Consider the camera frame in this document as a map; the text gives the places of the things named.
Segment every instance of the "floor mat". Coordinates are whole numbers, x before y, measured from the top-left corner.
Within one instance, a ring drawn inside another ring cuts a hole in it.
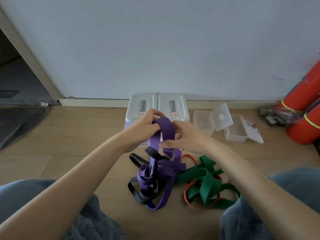
[[[0,107],[0,150],[32,131],[49,113],[50,107]]]

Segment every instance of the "transparent lid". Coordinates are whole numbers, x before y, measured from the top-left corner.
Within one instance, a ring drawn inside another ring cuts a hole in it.
[[[214,123],[214,129],[216,131],[220,131],[222,129],[227,128],[230,125],[233,125],[231,114],[225,103],[211,110],[210,115]]]
[[[249,139],[256,141],[260,144],[263,144],[264,141],[262,139],[262,136],[260,135],[260,131],[256,127],[254,123],[252,123],[249,119],[246,117],[241,116],[241,121],[243,124],[243,127],[247,133],[247,136]]]

